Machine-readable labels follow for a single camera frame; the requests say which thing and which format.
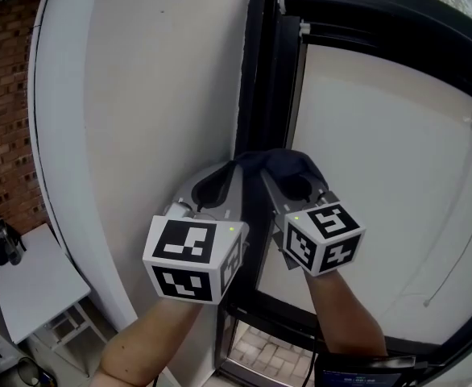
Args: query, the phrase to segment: fiducial marker cube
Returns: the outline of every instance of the fiducial marker cube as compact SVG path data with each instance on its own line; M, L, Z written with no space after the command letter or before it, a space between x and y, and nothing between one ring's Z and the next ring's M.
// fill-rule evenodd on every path
M161 297L218 304L242 265L245 223L154 216L143 263Z
M283 250L315 277L352 262L365 230L341 202L292 212L285 216Z

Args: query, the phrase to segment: brick wall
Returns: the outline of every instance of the brick wall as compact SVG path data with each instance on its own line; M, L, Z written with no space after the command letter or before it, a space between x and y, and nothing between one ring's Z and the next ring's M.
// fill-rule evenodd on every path
M49 224L28 130L28 55L38 5L0 2L0 215L20 234Z

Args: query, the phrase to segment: dark fabric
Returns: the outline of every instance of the dark fabric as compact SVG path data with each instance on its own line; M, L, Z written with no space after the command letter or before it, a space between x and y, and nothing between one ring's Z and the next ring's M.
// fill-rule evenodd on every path
M261 169L267 169L271 176L280 181L292 175L311 173L328 185L320 170L305 153L291 149L272 149L265 152L245 152L234 159L243 168L244 177L258 177Z

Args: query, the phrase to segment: curved white wall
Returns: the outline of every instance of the curved white wall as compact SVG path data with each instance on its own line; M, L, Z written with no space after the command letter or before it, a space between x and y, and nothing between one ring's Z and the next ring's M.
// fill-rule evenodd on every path
M96 0L85 58L85 138L106 242L132 305L157 299L142 255L180 184L230 158L248 0ZM214 307L170 369L213 370Z
M35 61L35 123L44 184L64 244L117 328L135 312L110 256L85 144L84 64L94 0L48 0Z

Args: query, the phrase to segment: forearm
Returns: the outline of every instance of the forearm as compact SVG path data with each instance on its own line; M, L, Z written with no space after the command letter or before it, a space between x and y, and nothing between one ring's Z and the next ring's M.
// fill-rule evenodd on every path
M333 271L319 277L305 274L325 343L330 352L386 356L381 327Z
M146 386L175 355L202 304L160 300L106 346L92 387Z

